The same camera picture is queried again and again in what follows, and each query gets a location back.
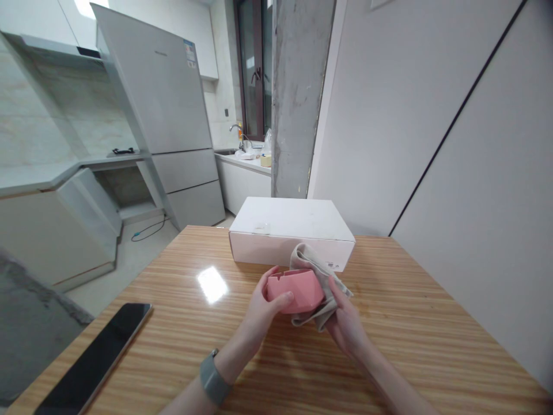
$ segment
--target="smartwatch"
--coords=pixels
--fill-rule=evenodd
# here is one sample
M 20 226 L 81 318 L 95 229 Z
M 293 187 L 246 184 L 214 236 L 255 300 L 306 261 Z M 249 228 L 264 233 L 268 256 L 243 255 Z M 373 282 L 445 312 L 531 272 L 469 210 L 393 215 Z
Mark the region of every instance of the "smartwatch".
M 200 380 L 207 397 L 217 406 L 221 406 L 232 386 L 227 384 L 215 367 L 214 357 L 219 349 L 214 349 L 200 365 Z

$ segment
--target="pink cup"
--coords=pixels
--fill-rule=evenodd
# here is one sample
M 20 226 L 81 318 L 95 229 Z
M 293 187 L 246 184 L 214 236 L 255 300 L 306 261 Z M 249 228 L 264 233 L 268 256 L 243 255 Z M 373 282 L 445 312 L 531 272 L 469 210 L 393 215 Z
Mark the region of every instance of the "pink cup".
M 269 276 L 266 288 L 268 301 L 288 291 L 294 293 L 294 301 L 281 311 L 283 314 L 313 311 L 324 299 L 323 289 L 310 269 L 273 274 Z

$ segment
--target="upper cabinet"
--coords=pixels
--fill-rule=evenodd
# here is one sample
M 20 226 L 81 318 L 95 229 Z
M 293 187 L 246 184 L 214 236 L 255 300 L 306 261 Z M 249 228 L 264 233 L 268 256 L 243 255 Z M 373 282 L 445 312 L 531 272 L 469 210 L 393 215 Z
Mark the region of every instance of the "upper cabinet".
M 77 45 L 58 0 L 0 0 L 0 31 Z
M 219 79 L 209 8 L 191 0 L 169 0 L 173 33 L 196 45 L 198 66 L 203 78 Z
M 206 5 L 192 0 L 110 0 L 109 7 L 194 42 L 202 78 L 219 78 Z
M 196 45 L 200 75 L 216 80 L 209 8 L 194 0 L 92 0 Z M 97 50 L 89 0 L 0 0 L 0 31 Z
M 97 50 L 96 18 L 89 0 L 58 0 L 77 39 L 77 46 Z M 101 6 L 109 7 L 108 0 L 93 0 Z

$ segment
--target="sink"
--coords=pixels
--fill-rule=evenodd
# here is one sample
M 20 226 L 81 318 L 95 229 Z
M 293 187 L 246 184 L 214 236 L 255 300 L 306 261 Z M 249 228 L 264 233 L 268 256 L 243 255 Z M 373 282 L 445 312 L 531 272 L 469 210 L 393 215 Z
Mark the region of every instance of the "sink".
M 222 149 L 222 150 L 215 150 L 215 154 L 220 154 L 221 156 L 232 156 L 237 151 L 238 149 Z

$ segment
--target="white cardboard box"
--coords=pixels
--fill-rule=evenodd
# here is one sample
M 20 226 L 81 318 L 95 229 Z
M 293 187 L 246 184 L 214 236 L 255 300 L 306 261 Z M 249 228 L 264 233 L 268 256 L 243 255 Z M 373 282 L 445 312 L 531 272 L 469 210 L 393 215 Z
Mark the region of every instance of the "white cardboard box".
M 343 271 L 355 238 L 332 201 L 248 197 L 229 232 L 236 262 L 290 265 L 300 242 L 334 271 Z

